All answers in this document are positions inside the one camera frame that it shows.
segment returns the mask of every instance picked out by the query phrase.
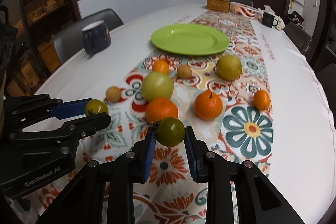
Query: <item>green apple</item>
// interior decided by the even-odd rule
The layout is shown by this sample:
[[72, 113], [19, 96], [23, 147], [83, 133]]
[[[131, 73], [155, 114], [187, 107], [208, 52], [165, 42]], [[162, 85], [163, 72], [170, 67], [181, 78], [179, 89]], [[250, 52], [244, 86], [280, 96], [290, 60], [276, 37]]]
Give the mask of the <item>green apple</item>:
[[169, 76], [160, 72], [154, 71], [142, 81], [141, 93], [147, 102], [161, 97], [170, 99], [173, 91], [174, 84]]

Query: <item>patterned table runner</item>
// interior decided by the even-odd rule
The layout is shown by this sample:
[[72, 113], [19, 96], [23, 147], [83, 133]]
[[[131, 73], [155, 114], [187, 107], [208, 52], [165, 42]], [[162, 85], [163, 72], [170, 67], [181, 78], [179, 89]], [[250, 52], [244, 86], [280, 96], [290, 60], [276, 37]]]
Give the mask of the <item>patterned table runner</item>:
[[[145, 118], [147, 103], [141, 94], [141, 84], [151, 72], [154, 62], [161, 59], [169, 62], [170, 76], [175, 81], [171, 100], [178, 107], [179, 119], [184, 126], [192, 126], [197, 138], [205, 141], [210, 150], [225, 159], [238, 163], [250, 159], [268, 176], [273, 143], [272, 105], [264, 112], [252, 106], [252, 97], [257, 90], [270, 90], [265, 63], [251, 22], [232, 13], [208, 10], [192, 23], [224, 33], [230, 39], [229, 48], [212, 56], [188, 57], [161, 51], [147, 56], [125, 76], [124, 86], [120, 87], [121, 100], [108, 104], [111, 116], [109, 127], [81, 140], [76, 157], [77, 169], [37, 191], [44, 208], [86, 162], [91, 159], [100, 163], [114, 160], [145, 137], [149, 124]], [[243, 72], [238, 80], [226, 82], [215, 73], [216, 62], [223, 54], [239, 56]], [[188, 64], [193, 70], [192, 77], [187, 80], [176, 76], [176, 70], [182, 64]], [[193, 112], [194, 99], [207, 89], [218, 94], [223, 101], [224, 111], [214, 121], [203, 121]], [[105, 191], [106, 200], [109, 187]], [[233, 183], [231, 189], [235, 222], [238, 222]], [[157, 143], [148, 182], [134, 185], [136, 222], [205, 223], [206, 203], [207, 184], [193, 182], [184, 144], [167, 148]], [[106, 216], [106, 204], [103, 215]]]

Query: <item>cup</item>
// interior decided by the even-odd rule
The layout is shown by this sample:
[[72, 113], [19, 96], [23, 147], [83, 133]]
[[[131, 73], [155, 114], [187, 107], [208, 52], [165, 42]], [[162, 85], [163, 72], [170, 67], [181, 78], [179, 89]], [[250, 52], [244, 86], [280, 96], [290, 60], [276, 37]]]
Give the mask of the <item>cup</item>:
[[111, 44], [109, 29], [103, 20], [93, 22], [82, 29], [84, 49], [87, 54], [94, 55]]
[[269, 14], [267, 12], [264, 12], [264, 15], [262, 16], [261, 23], [264, 24], [267, 27], [270, 27], [270, 28], [275, 27], [275, 26], [278, 25], [278, 21], [275, 19], [275, 16], [271, 15], [271, 14]]

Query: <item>orange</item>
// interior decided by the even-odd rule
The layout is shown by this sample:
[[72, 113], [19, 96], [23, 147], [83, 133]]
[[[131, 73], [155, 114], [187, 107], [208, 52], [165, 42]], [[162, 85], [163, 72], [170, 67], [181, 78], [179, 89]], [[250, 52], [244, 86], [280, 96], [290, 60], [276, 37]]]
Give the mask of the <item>orange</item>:
[[195, 100], [195, 114], [203, 120], [212, 120], [218, 117], [223, 110], [221, 98], [207, 90], [197, 96]]
[[154, 63], [152, 71], [169, 74], [169, 64], [165, 60], [158, 60]]
[[268, 93], [265, 90], [257, 91], [253, 96], [253, 104], [260, 111], [268, 109], [270, 104]]
[[179, 116], [177, 106], [167, 98], [156, 98], [146, 108], [146, 118], [149, 123], [158, 122], [166, 117]]

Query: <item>green plate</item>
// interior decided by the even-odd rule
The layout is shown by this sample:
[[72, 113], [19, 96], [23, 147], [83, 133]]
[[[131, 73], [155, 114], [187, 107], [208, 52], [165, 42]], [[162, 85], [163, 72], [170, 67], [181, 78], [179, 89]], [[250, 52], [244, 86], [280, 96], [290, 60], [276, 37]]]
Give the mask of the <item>green plate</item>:
[[229, 39], [216, 29], [195, 24], [174, 24], [152, 34], [161, 50], [183, 55], [209, 55], [224, 51]]

